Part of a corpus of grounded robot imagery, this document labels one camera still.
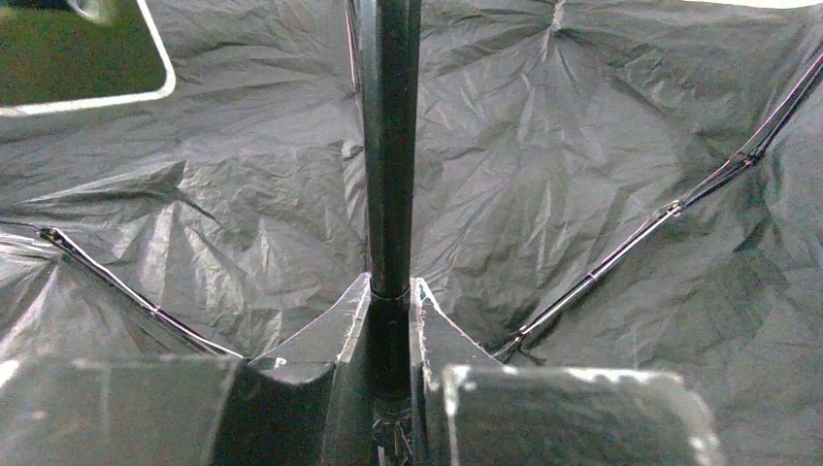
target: umbrella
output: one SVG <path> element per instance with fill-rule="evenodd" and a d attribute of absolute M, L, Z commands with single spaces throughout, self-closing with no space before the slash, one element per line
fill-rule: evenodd
<path fill-rule="evenodd" d="M 199 335 L 264 354 L 368 268 L 346 7 L 149 5 L 177 92 L 71 127 L 4 128 L 0 212 L 58 225 Z M 821 16 L 424 3 L 411 274 L 475 340 L 516 330 L 743 145 L 820 52 Z M 757 169 L 658 230 L 510 363 L 676 371 L 734 463 L 815 463 L 820 95 Z M 29 239 L 3 240 L 4 329 L 85 286 Z M 101 296 L 73 298 L 52 327 L 5 330 L 4 357 L 122 353 L 97 336 Z"/>

